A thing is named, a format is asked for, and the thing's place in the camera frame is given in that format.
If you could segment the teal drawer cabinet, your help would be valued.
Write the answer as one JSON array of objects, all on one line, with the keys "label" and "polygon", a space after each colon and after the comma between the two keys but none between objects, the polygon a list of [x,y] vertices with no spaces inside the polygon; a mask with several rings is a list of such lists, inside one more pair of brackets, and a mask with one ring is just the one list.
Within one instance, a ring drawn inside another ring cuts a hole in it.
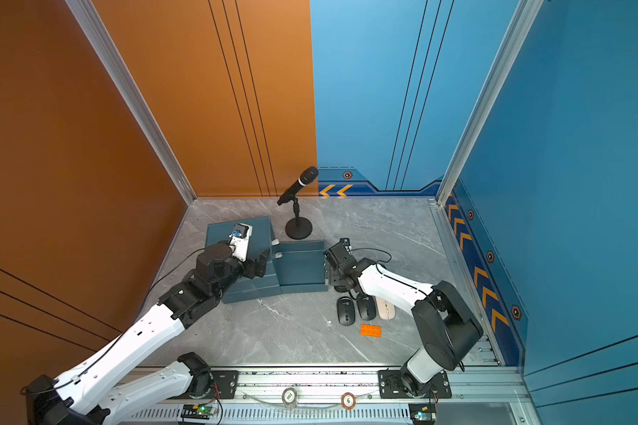
[{"label": "teal drawer cabinet", "polygon": [[237,281],[225,290],[222,302],[231,304],[280,295],[281,287],[275,265],[276,247],[272,245],[275,233],[269,216],[211,223],[207,226],[205,246],[211,246],[223,241],[228,242],[232,231],[238,224],[246,224],[252,227],[252,230],[248,232],[250,235],[246,253],[248,260],[259,260],[262,253],[269,251],[265,275],[249,278],[241,274],[245,264],[237,260],[239,264],[239,273],[235,274]]}]

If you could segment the black computer mouse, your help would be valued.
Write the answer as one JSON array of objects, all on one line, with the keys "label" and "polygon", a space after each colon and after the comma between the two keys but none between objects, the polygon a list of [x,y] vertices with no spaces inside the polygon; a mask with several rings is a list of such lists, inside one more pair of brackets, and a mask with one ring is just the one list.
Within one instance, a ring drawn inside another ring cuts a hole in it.
[{"label": "black computer mouse", "polygon": [[367,294],[359,294],[356,298],[358,313],[363,321],[372,321],[377,316],[377,304],[375,297]]},{"label": "black computer mouse", "polygon": [[351,297],[340,297],[336,303],[338,323],[342,326],[352,326],[356,322],[356,307]]}]

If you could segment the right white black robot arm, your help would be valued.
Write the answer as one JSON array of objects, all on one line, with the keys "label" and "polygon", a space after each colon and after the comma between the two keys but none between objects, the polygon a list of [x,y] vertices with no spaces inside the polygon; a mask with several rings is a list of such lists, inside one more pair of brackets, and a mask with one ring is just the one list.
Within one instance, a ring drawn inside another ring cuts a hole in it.
[{"label": "right white black robot arm", "polygon": [[466,355],[484,336],[484,329],[457,288],[449,282],[420,283],[387,270],[377,260],[358,260],[347,238],[324,252],[338,284],[372,296],[408,313],[416,324],[421,347],[395,374],[399,394],[410,398],[450,398],[447,373],[464,368]]}]

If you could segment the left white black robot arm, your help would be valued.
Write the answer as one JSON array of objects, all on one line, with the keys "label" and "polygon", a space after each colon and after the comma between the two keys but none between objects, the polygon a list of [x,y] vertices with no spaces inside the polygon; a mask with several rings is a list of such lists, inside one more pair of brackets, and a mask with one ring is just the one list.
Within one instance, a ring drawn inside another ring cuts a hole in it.
[{"label": "left white black robot arm", "polygon": [[119,424],[168,398],[216,396],[211,368],[194,352],[127,384],[120,380],[215,309],[239,279],[264,277],[269,254],[250,260],[232,242],[207,247],[195,269],[109,345],[56,378],[41,375],[25,387],[28,423]]}]

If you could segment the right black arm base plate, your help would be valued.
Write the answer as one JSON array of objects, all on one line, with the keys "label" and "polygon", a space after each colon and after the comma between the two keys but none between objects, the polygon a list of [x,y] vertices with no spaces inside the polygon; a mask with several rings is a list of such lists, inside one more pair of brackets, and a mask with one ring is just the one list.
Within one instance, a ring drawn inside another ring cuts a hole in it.
[{"label": "right black arm base plate", "polygon": [[452,398],[451,384],[445,371],[434,375],[429,381],[421,384],[408,371],[380,370],[377,372],[379,379],[379,394],[384,400],[394,398],[428,398],[447,400]]}]

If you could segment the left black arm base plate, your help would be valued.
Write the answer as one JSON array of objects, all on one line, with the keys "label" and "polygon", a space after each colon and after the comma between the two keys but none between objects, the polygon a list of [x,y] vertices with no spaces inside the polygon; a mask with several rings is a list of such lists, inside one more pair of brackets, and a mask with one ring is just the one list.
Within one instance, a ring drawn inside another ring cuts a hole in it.
[{"label": "left black arm base plate", "polygon": [[187,391],[173,400],[233,400],[239,383],[239,371],[214,370],[197,376],[187,387]]}]

